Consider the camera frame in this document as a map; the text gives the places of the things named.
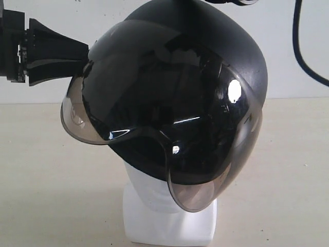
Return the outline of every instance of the black cable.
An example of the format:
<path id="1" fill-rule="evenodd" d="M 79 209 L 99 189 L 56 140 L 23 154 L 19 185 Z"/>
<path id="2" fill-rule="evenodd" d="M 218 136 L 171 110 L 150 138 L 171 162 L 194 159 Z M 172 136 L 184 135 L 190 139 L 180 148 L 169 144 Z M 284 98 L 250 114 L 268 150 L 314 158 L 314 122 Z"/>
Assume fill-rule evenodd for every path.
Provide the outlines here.
<path id="1" fill-rule="evenodd" d="M 296 60 L 301 66 L 301 68 L 307 73 L 310 77 L 312 77 L 314 80 L 322 83 L 325 86 L 329 86 L 329 80 L 325 79 L 324 77 L 320 76 L 318 73 L 316 73 L 314 70 L 312 70 L 304 61 L 301 51 L 300 51 L 300 45 L 299 45 L 299 21 L 300 21 L 300 13 L 302 8 L 302 2 L 303 0 L 296 0 L 295 5 L 295 12 L 294 12 L 294 22 L 293 22 L 293 47 L 294 47 L 294 53 Z"/>

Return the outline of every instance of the white wall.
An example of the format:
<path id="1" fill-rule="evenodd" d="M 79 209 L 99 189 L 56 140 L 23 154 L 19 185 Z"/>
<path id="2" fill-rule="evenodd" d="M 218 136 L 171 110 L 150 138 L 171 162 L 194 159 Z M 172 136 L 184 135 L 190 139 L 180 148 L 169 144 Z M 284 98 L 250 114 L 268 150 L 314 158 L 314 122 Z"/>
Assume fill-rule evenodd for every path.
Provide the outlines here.
<path id="1" fill-rule="evenodd" d="M 147 0 L 5 0 L 5 8 L 26 12 L 49 28 L 94 44 L 104 32 Z M 292 46 L 295 0 L 259 0 L 249 7 L 217 5 L 245 28 L 261 47 L 268 65 L 268 98 L 327 97 L 329 88 L 313 81 L 298 66 Z M 329 78 L 328 0 L 304 0 L 301 46 L 306 61 Z M 34 87 L 0 79 L 0 103 L 61 102 L 69 79 Z"/>

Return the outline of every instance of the black helmet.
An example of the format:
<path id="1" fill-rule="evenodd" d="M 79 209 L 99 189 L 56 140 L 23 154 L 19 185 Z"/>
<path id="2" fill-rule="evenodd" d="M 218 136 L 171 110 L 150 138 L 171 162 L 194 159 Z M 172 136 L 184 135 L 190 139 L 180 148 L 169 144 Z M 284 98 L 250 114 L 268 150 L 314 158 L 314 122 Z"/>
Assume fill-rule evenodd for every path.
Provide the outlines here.
<path id="1" fill-rule="evenodd" d="M 153 0 L 91 48 L 62 124 L 167 181 L 176 203 L 197 212 L 248 159 L 266 91 L 262 52 L 237 23 L 199 0 Z"/>

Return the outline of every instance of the beige table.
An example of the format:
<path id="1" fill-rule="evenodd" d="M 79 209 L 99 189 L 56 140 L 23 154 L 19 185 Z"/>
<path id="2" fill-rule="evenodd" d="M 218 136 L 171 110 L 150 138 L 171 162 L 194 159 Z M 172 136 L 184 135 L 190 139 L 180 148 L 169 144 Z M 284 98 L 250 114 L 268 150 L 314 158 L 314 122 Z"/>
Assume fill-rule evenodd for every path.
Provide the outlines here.
<path id="1" fill-rule="evenodd" d="M 141 246 L 124 235 L 121 159 L 68 136 L 59 109 L 0 105 L 0 247 Z M 328 162 L 329 99 L 268 100 L 211 246 L 328 247 Z"/>

